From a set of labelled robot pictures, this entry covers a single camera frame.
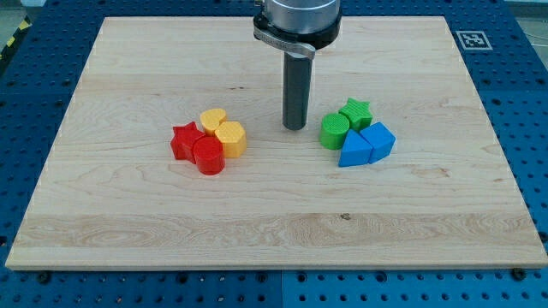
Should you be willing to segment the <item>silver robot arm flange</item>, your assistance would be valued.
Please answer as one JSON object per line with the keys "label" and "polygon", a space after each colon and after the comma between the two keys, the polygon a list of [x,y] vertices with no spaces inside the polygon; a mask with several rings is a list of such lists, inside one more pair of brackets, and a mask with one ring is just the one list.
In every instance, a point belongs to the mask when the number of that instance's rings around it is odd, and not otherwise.
{"label": "silver robot arm flange", "polygon": [[263,0],[253,18],[253,36],[286,54],[312,60],[337,39],[340,0]]}

